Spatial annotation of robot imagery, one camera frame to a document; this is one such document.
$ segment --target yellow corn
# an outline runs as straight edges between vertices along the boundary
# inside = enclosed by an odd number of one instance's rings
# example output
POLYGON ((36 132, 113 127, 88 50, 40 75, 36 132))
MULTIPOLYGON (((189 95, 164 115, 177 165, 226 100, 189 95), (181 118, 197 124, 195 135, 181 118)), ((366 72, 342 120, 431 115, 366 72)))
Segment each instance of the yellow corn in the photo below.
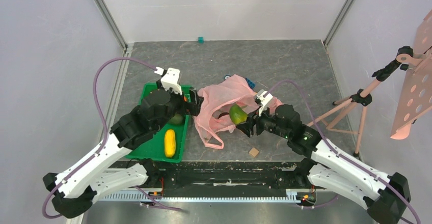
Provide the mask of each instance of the yellow corn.
POLYGON ((165 156, 171 158, 175 154, 176 142, 175 142, 175 131, 169 129, 165 132, 165 156))

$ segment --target green mango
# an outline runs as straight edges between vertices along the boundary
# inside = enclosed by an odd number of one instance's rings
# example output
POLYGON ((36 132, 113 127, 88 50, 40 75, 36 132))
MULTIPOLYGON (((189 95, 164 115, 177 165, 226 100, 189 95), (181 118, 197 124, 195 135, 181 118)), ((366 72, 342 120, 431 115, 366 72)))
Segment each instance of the green mango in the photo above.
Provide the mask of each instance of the green mango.
POLYGON ((184 116, 181 114, 175 114, 169 121, 168 124, 171 125, 183 125, 184 124, 184 116))
POLYGON ((238 104, 234 104, 233 106, 231 106, 229 115, 234 125, 238 125, 245 122, 248 117, 248 114, 244 112, 243 109, 240 106, 238 106, 238 104))

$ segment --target pink plastic bag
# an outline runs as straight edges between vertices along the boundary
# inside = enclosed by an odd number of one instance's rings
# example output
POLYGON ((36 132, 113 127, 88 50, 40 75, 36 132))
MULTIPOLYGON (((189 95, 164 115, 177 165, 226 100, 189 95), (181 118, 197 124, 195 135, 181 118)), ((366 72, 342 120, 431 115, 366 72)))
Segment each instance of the pink plastic bag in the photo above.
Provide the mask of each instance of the pink plastic bag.
MULTIPOLYGON (((204 97, 201 105, 201 111, 195 119, 195 128, 200 135, 204 145, 213 149, 223 149, 224 142, 217 132, 229 131, 232 133, 235 129, 234 123, 229 115, 224 115, 218 119, 221 113, 229 112, 231 106, 237 103, 246 113, 250 113, 258 108, 254 100, 255 92, 249 88, 248 83, 243 77, 233 75, 218 85, 209 85, 198 91, 198 95, 204 97), (220 142, 220 145, 209 143, 214 137, 220 142)), ((270 102, 270 112, 274 113, 281 101, 273 98, 270 102)))

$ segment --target metal frame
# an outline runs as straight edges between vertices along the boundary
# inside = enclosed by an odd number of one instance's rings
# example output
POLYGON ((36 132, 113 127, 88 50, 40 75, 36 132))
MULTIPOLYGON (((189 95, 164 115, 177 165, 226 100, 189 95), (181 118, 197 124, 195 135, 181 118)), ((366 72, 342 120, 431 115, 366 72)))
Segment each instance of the metal frame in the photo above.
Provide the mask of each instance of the metal frame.
MULTIPOLYGON (((130 56, 132 55, 132 49, 133 44, 129 44, 123 57, 130 58, 130 56)), ((108 126, 108 128, 110 128, 114 124, 114 118, 116 117, 117 107, 119 105, 124 79, 126 78, 127 67, 129 67, 129 60, 122 60, 116 76, 116 81, 114 83, 108 111, 106 113, 106 125, 108 126)))
POLYGON ((333 23, 332 27, 330 28, 329 33, 327 34, 326 38, 323 40, 324 48, 327 49, 330 42, 332 41, 333 37, 336 34, 336 31, 339 29, 340 24, 342 23, 343 19, 346 16, 346 13, 351 8, 354 0, 346 0, 345 3, 342 6, 342 9, 340 10, 338 16, 336 17, 335 22, 333 23))
POLYGON ((106 6, 105 2, 103 0, 94 0, 96 2, 97 7, 99 8, 100 12, 102 13, 103 17, 105 18, 106 22, 110 26, 111 30, 114 33, 114 36, 116 37, 117 41, 119 42, 120 46, 123 48, 123 51, 126 51, 128 48, 128 45, 126 41, 124 40, 123 36, 121 35, 121 32, 119 28, 117 27, 111 13, 108 10, 108 7, 106 6))

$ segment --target perforated pink panel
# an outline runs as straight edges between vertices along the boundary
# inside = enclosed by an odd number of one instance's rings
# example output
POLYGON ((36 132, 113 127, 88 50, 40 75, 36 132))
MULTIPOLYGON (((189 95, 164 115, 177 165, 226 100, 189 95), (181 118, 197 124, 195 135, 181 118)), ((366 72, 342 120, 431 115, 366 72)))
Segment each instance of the perforated pink panel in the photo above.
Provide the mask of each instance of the perforated pink panel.
POLYGON ((432 109, 432 10, 417 28, 414 53, 424 54, 417 66, 410 64, 405 75, 391 137, 404 139, 412 122, 432 109))

